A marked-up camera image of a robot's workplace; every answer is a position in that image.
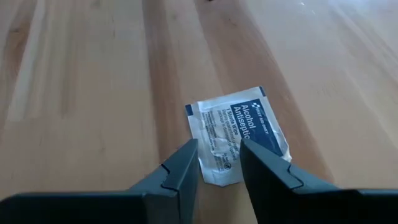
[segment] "small logo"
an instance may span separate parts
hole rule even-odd
[[[252,103],[251,107],[253,108],[260,108],[261,105],[257,104],[257,103]]]
[[[224,163],[224,169],[230,169],[232,165],[229,162]]]

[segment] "wooden surface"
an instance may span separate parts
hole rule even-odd
[[[184,105],[262,85],[293,162],[398,188],[394,0],[1,0],[0,198],[126,189],[190,138]],[[255,223],[200,179],[196,223]]]

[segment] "black plastic part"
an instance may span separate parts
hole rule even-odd
[[[341,190],[248,139],[240,158],[259,223],[397,220],[397,190]]]
[[[19,194],[0,202],[0,223],[191,223],[198,181],[192,139],[121,192]]]

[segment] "alcohol prep pad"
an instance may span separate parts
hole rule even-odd
[[[206,183],[225,186],[243,181],[239,147],[248,138],[291,161],[289,145],[262,87],[185,106]]]

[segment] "white packet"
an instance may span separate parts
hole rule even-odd
[[[289,145],[261,86],[186,105],[198,139],[199,163],[208,184],[225,186],[243,181],[239,148],[249,138],[286,161]]]

